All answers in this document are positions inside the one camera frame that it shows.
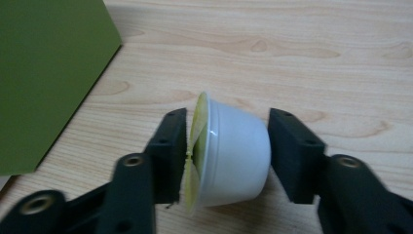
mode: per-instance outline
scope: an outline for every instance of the wooden table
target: wooden table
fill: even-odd
[[[413,2],[105,1],[124,47],[35,174],[13,179],[0,216],[23,196],[73,199],[140,152],[164,114],[201,91],[264,121],[294,113],[413,199]],[[287,201],[274,172],[255,200],[186,214],[157,206],[159,233],[321,233],[316,206]]]

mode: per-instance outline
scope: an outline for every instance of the green box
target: green box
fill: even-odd
[[[121,43],[101,0],[0,2],[0,176],[35,171]]]

